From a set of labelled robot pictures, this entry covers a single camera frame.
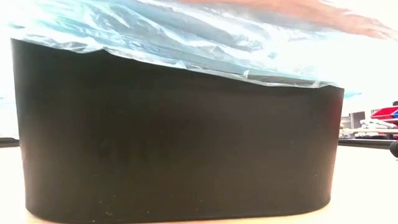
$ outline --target person's hand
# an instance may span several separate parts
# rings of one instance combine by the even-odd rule
[[[241,4],[255,9],[265,9],[315,22],[350,34],[366,35],[380,39],[398,40],[398,32],[379,21],[363,16],[346,14],[348,10],[326,5],[319,0],[181,0],[191,3]]]

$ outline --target red object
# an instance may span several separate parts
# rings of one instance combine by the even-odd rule
[[[390,108],[383,108],[383,109],[376,111],[374,114],[372,114],[371,118],[379,119],[379,120],[394,119],[393,114],[396,111],[398,111],[398,106],[393,106]]]

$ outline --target black container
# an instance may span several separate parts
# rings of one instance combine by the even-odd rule
[[[17,40],[12,48],[34,215],[208,220],[305,213],[330,200],[340,88],[266,87]]]

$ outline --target transparent plastic film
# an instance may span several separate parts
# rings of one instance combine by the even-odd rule
[[[106,50],[260,85],[355,93],[398,72],[391,1],[7,1],[12,38],[78,53]]]

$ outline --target table surface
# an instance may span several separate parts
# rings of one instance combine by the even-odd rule
[[[46,222],[24,205],[24,180],[18,148],[0,149],[0,223]],[[200,224],[398,223],[398,159],[388,150],[339,146],[332,200],[316,212],[289,217],[189,222]]]

